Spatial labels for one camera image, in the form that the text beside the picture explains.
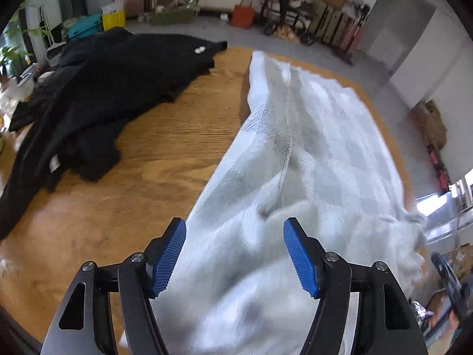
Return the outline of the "grey knit sweater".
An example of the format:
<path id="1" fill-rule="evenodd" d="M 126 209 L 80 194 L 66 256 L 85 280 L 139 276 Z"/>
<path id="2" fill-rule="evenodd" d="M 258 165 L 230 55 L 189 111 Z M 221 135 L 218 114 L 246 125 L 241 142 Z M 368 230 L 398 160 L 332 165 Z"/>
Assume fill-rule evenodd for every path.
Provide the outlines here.
<path id="1" fill-rule="evenodd" d="M 298 354 L 318 302 L 283 225 L 296 218 L 345 260 L 422 279 L 424 217 L 358 95 L 256 51 L 249 117 L 191 210 L 168 287 L 152 302 L 170 354 Z"/>

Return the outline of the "brown camouflage bag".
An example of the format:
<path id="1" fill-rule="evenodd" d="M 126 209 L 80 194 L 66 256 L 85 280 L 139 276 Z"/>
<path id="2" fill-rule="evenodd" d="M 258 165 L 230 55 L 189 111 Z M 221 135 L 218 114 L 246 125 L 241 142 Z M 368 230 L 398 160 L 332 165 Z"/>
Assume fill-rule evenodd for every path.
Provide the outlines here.
<path id="1" fill-rule="evenodd" d="M 426 147 L 441 151 L 447 143 L 447 128 L 434 100 L 420 103 L 410 110 L 410 120 Z"/>

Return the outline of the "black garment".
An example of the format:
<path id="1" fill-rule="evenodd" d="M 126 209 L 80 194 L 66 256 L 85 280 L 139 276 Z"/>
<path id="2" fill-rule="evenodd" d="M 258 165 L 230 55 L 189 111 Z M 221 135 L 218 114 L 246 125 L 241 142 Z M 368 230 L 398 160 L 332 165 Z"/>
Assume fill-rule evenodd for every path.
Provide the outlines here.
<path id="1" fill-rule="evenodd" d="M 26 136 L 1 195 L 1 235 L 10 234 L 41 189 L 54 191 L 64 172 L 89 182 L 106 175 L 119 162 L 116 139 L 124 127 L 173 102 L 227 46 L 121 27 L 69 43 L 10 120 L 10 130 Z"/>

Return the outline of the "green potted plant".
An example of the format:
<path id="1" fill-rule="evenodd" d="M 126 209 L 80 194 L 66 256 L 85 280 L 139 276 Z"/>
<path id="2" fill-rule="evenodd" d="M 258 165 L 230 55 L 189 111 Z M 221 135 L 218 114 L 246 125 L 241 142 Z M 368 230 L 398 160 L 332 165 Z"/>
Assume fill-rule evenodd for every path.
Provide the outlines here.
<path id="1" fill-rule="evenodd" d="M 39 13 L 39 24 L 29 28 L 26 22 L 26 11 L 28 8 L 37 8 Z M 32 62 L 35 61 L 35 52 L 33 46 L 27 46 L 27 40 L 32 37 L 43 39 L 47 37 L 51 39 L 51 29 L 44 22 L 43 8 L 38 5 L 22 2 L 16 10 L 10 21 L 7 23 L 6 29 L 1 34 L 1 40 L 4 44 L 1 46 L 1 68 L 12 71 L 21 72 Z"/>

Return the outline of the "teal suitcase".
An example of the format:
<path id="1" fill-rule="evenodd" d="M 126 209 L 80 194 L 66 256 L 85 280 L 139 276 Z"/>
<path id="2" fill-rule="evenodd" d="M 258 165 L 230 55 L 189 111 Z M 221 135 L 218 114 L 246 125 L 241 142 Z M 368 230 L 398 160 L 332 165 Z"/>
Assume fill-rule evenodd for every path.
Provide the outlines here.
<path id="1" fill-rule="evenodd" d="M 67 39 L 69 41 L 78 38 L 88 37 L 103 31 L 101 13 L 92 14 L 85 18 L 81 18 L 70 29 L 67 30 Z"/>

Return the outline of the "yellow bag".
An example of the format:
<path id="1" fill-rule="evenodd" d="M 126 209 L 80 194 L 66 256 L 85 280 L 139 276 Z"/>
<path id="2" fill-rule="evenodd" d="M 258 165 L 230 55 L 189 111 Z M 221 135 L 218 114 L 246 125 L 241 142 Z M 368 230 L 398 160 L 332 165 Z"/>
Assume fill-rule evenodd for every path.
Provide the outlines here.
<path id="1" fill-rule="evenodd" d="M 126 27 L 126 11 L 122 2 L 113 2 L 102 7 L 102 24 L 105 31 Z"/>

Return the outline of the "olive green crate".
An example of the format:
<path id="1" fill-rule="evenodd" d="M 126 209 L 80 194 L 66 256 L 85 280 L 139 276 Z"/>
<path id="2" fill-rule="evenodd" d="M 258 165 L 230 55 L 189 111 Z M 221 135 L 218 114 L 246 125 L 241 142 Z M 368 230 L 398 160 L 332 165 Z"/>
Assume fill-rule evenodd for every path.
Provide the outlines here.
<path id="1" fill-rule="evenodd" d="M 146 23 L 152 26 L 170 26 L 191 23 L 198 15 L 199 11 L 190 8 L 178 8 L 175 10 L 162 10 L 150 13 L 146 18 Z"/>

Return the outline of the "black wheeled cart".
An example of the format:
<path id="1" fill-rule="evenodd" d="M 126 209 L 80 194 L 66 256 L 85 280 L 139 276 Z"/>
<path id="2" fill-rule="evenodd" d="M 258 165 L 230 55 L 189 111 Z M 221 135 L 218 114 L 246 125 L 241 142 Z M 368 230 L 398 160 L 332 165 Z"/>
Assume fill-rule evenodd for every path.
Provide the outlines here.
<path id="1" fill-rule="evenodd" d="M 264 0 L 259 14 L 262 33 L 271 36 L 283 32 L 305 46 L 311 46 L 315 42 L 314 34 L 309 30 L 311 14 L 295 4 L 296 0 Z"/>

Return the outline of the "orange paper bag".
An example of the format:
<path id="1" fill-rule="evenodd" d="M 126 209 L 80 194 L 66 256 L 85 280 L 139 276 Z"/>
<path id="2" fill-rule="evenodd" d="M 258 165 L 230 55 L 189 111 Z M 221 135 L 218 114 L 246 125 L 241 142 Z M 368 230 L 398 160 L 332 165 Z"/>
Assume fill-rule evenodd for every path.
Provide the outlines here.
<path id="1" fill-rule="evenodd" d="M 230 25 L 236 28 L 249 29 L 252 27 L 255 15 L 256 11 L 252 7 L 252 0 L 241 0 L 233 9 Z"/>

